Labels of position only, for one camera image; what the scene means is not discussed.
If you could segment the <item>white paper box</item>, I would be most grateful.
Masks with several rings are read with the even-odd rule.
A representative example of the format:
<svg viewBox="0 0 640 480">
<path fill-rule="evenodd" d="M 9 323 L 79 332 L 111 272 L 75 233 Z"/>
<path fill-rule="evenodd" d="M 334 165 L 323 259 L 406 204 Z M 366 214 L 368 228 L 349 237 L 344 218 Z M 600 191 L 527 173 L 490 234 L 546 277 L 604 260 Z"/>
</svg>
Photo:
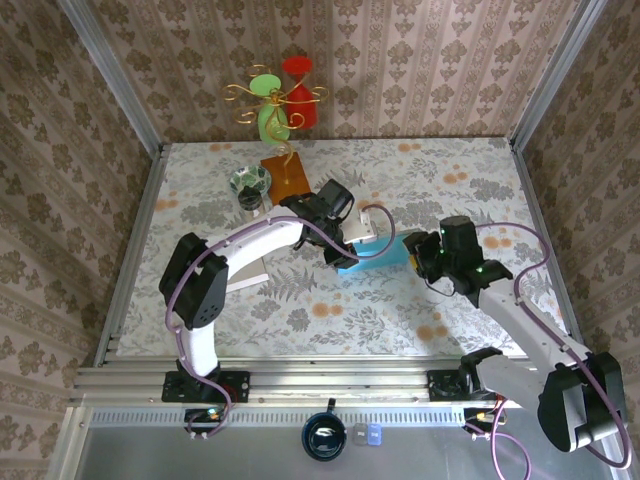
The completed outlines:
<svg viewBox="0 0 640 480">
<path fill-rule="evenodd" d="M 267 282 L 269 275 L 267 273 L 262 258 L 253 261 L 247 266 L 240 269 L 227 282 L 227 293 L 231 293 L 240 289 L 252 287 L 254 285 Z"/>
</svg>

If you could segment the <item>grey metal shelf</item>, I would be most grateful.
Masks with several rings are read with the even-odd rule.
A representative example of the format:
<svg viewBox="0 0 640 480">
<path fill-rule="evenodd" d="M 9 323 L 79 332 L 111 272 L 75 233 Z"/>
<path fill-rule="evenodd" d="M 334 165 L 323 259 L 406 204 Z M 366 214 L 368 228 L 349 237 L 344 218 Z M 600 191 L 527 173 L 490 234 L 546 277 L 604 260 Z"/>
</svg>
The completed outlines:
<svg viewBox="0 0 640 480">
<path fill-rule="evenodd" d="M 226 425 L 208 440 L 183 426 L 92 427 L 93 410 L 67 411 L 46 480 L 640 480 L 594 456 L 557 451 L 534 417 L 508 413 L 490 443 L 461 427 L 382 427 L 380 446 L 358 446 L 348 427 L 342 453 L 310 458 L 299 427 Z"/>
</svg>

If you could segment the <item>small circuit board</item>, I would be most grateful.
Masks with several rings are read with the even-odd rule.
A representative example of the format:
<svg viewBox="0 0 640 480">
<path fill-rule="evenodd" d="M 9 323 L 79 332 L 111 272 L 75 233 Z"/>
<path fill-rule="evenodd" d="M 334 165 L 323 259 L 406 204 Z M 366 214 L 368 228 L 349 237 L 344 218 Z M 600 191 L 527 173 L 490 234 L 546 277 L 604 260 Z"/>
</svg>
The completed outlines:
<svg viewBox="0 0 640 480">
<path fill-rule="evenodd" d="M 187 409 L 184 413 L 184 428 L 193 438 L 197 436 L 207 438 L 224 419 L 225 413 L 222 407 Z"/>
<path fill-rule="evenodd" d="M 463 429 L 469 434 L 486 436 L 496 418 L 496 409 L 464 408 Z"/>
</svg>

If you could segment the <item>green wine glass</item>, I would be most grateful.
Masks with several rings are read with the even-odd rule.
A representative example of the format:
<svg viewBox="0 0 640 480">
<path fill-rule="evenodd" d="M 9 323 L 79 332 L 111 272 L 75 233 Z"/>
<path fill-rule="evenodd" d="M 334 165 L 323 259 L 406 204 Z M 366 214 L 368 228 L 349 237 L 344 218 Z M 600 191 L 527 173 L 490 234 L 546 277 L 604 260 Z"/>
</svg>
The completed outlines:
<svg viewBox="0 0 640 480">
<path fill-rule="evenodd" d="M 281 86 L 280 78 L 269 73 L 254 77 L 249 84 L 251 93 L 262 101 L 257 118 L 260 139 L 270 145 L 283 144 L 290 136 Z"/>
</svg>

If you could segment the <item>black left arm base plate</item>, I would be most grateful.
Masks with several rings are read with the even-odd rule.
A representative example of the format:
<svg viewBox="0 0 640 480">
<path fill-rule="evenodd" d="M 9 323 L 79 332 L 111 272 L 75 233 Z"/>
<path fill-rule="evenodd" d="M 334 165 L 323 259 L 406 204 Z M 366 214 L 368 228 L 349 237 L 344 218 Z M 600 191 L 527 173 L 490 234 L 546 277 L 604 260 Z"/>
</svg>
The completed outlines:
<svg viewBox="0 0 640 480">
<path fill-rule="evenodd" d="M 247 403 L 250 391 L 248 371 L 222 371 L 215 382 L 229 395 L 232 403 Z M 224 403 L 225 397 L 214 387 L 183 371 L 165 374 L 161 400 L 166 403 Z"/>
</svg>

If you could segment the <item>leaf pattern bowl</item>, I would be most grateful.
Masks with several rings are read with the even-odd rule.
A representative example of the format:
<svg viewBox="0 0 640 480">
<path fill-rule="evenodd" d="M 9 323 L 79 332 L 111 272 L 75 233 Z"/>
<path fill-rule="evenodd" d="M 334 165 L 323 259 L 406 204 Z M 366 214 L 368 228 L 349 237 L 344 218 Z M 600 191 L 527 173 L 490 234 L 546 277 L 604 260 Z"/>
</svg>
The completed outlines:
<svg viewBox="0 0 640 480">
<path fill-rule="evenodd" d="M 266 195 L 272 185 L 272 177 L 267 169 L 260 165 L 249 165 L 236 169 L 229 179 L 229 186 L 235 194 L 245 187 L 257 189 Z"/>
</svg>

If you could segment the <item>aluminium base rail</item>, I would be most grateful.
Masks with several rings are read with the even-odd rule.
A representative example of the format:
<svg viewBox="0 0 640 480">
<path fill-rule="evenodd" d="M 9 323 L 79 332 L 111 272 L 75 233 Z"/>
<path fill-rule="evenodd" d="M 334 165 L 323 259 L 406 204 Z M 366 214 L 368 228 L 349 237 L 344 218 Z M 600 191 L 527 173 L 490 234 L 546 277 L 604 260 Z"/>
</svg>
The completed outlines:
<svg viewBox="0 0 640 480">
<path fill-rule="evenodd" d="M 250 373 L 248 405 L 319 406 L 330 397 L 346 406 L 427 405 L 427 373 L 453 370 L 457 361 L 421 357 L 225 359 L 225 371 Z M 135 357 L 79 370 L 73 405 L 156 406 L 171 360 Z"/>
</svg>

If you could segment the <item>red wine glass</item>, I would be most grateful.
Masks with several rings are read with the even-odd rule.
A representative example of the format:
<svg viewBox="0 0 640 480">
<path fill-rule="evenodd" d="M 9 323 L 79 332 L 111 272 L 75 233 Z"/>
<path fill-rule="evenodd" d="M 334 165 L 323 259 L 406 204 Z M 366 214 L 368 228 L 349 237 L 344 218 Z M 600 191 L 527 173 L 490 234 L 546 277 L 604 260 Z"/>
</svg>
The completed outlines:
<svg viewBox="0 0 640 480">
<path fill-rule="evenodd" d="M 294 80 L 285 103 L 288 126 L 301 130 L 313 128 L 317 123 L 316 97 L 304 84 L 311 73 L 312 61 L 305 56 L 289 57 L 282 63 L 282 69 Z"/>
</svg>

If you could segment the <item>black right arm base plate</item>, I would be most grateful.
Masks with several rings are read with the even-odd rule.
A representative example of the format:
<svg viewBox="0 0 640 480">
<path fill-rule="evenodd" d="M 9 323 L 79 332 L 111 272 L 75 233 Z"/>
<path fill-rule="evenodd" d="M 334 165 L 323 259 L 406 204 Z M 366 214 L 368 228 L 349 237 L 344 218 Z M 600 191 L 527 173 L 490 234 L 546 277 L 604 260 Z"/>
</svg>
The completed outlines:
<svg viewBox="0 0 640 480">
<path fill-rule="evenodd" d="M 484 389 L 478 379 L 459 370 L 428 370 L 426 372 L 429 399 L 444 401 L 495 401 L 498 395 Z"/>
</svg>

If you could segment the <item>aluminium table side rail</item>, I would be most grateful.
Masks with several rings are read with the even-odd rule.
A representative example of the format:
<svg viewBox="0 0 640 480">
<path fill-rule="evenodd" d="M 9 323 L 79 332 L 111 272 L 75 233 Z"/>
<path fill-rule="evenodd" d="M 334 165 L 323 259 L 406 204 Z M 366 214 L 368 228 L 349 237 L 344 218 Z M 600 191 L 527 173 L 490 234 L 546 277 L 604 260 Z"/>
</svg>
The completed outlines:
<svg viewBox="0 0 640 480">
<path fill-rule="evenodd" d="M 550 279 L 556 293 L 556 298 L 559 302 L 559 308 L 562 314 L 565 327 L 571 333 L 571 336 L 579 343 L 584 343 L 584 338 L 580 332 L 580 328 L 571 305 L 569 294 L 565 286 L 564 278 L 562 276 L 560 266 L 551 244 L 551 238 L 548 233 L 548 229 L 543 217 L 542 210 L 540 208 L 538 198 L 529 175 L 526 162 L 520 149 L 515 146 L 511 146 L 511 152 L 514 158 L 514 164 L 516 166 L 523 192 L 527 199 L 528 207 L 531 213 L 532 221 L 536 230 L 541 234 L 545 244 L 550 248 L 549 260 L 547 262 L 547 269 L 549 271 Z"/>
<path fill-rule="evenodd" d="M 101 368 L 106 363 L 109 342 L 120 332 L 126 319 L 170 152 L 171 144 L 161 145 L 152 162 L 94 357 L 93 366 L 96 368 Z"/>
</svg>

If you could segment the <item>dark blue mug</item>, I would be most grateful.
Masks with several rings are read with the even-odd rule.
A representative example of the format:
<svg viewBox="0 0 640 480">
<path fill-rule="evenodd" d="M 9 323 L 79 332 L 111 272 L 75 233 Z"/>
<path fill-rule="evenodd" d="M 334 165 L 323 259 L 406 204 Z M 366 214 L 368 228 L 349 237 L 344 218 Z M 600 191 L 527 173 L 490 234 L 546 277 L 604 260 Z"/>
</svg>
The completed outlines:
<svg viewBox="0 0 640 480">
<path fill-rule="evenodd" d="M 326 410 L 312 415 L 303 426 L 301 432 L 303 449 L 316 461 L 332 461 L 346 446 L 346 427 L 336 415 L 335 407 L 336 399 L 330 398 Z"/>
</svg>

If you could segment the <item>floral tablecloth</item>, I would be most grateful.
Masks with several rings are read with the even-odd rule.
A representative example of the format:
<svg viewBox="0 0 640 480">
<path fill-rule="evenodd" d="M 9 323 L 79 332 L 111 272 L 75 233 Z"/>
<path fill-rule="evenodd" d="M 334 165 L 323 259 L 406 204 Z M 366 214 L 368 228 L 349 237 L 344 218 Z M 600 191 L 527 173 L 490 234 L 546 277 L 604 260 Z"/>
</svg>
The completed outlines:
<svg viewBox="0 0 640 480">
<path fill-rule="evenodd" d="M 546 318 L 563 323 L 567 305 L 541 265 L 529 233 L 528 196 L 502 138 L 310 140 L 296 145 L 313 189 L 334 179 L 368 207 L 381 234 L 432 231 L 451 215 L 480 226 L 485 255 L 522 276 L 521 289 Z M 218 241 L 245 217 L 230 187 L 239 168 L 268 157 L 254 142 L 173 144 L 168 150 L 131 302 L 121 356 L 172 356 L 158 284 L 178 240 Z M 339 272 L 320 250 L 283 248 L 265 259 L 268 280 L 231 293 L 215 323 L 224 357 L 279 355 L 457 355 L 487 345 L 520 349 L 490 317 L 455 295 L 447 280 L 429 289 L 407 265 L 361 263 Z"/>
</svg>

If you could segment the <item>glass jar with black lid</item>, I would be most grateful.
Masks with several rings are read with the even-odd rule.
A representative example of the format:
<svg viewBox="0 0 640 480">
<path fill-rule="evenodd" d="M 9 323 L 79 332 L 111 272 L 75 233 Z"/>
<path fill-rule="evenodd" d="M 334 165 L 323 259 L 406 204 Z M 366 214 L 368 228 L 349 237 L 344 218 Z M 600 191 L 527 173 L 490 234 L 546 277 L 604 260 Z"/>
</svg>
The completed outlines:
<svg viewBox="0 0 640 480">
<path fill-rule="evenodd" d="M 238 194 L 238 203 L 247 222 L 265 214 L 262 195 L 255 187 L 245 186 Z"/>
</svg>

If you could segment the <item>aluminium corner post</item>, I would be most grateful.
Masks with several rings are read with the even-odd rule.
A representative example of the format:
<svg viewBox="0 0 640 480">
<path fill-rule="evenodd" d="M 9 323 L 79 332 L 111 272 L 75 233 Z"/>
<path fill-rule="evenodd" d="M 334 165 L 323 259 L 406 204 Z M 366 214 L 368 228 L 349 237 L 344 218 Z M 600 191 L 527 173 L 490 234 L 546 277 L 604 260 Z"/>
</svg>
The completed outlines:
<svg viewBox="0 0 640 480">
<path fill-rule="evenodd" d="M 569 73 L 607 0 L 580 0 L 540 81 L 509 138 L 514 152 L 522 151 Z"/>
<path fill-rule="evenodd" d="M 92 12 L 88 0 L 59 0 L 59 3 L 130 122 L 138 140 L 147 153 L 155 157 L 163 144 L 161 137 L 128 80 L 105 30 L 99 24 L 98 16 Z"/>
</svg>

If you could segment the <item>blue paper box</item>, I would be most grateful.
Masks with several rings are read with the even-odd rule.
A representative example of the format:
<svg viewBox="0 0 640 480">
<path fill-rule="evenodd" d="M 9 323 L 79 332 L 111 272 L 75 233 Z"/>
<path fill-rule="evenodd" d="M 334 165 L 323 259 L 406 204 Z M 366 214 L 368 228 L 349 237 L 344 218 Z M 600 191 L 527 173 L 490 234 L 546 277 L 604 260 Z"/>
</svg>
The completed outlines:
<svg viewBox="0 0 640 480">
<path fill-rule="evenodd" d="M 360 261 L 349 269 L 338 269 L 337 273 L 339 275 L 350 275 L 370 269 L 406 264 L 409 254 L 403 244 L 403 240 L 408 235 L 408 232 L 397 233 L 390 249 L 383 256 L 374 260 Z M 389 239 L 389 235 L 384 235 L 369 243 L 357 243 L 354 245 L 356 254 L 359 256 L 372 256 L 382 250 L 389 243 Z"/>
</svg>

